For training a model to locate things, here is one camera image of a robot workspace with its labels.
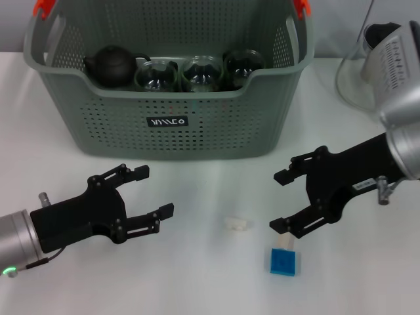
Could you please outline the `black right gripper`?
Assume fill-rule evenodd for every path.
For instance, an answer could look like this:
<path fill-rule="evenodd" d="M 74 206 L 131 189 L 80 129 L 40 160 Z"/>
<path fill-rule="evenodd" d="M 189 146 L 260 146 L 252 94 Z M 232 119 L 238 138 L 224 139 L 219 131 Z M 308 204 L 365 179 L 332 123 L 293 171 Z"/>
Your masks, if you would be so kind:
<path fill-rule="evenodd" d="M 278 234 L 290 233 L 298 239 L 327 223 L 339 221 L 352 198 L 376 189 L 375 184 L 358 186 L 361 182 L 384 176 L 393 183 L 405 177 L 384 133 L 340 153 L 331 153 L 321 146 L 292 157 L 289 168 L 275 173 L 274 180 L 285 186 L 303 175 L 310 206 L 269 223 Z"/>

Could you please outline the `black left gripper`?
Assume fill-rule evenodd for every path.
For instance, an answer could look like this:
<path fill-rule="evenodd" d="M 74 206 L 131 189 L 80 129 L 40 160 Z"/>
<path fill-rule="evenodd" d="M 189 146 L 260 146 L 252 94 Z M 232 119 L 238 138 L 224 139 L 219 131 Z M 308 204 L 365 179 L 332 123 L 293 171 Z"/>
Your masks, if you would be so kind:
<path fill-rule="evenodd" d="M 173 217 L 174 205 L 169 203 L 127 219 L 125 204 L 116 189 L 149 176 L 148 165 L 131 170 L 123 163 L 94 175 L 80 196 L 32 211 L 30 218 L 42 251 L 50 253 L 92 236 L 106 236 L 115 244 L 121 244 L 128 239 L 159 233 L 161 222 Z"/>

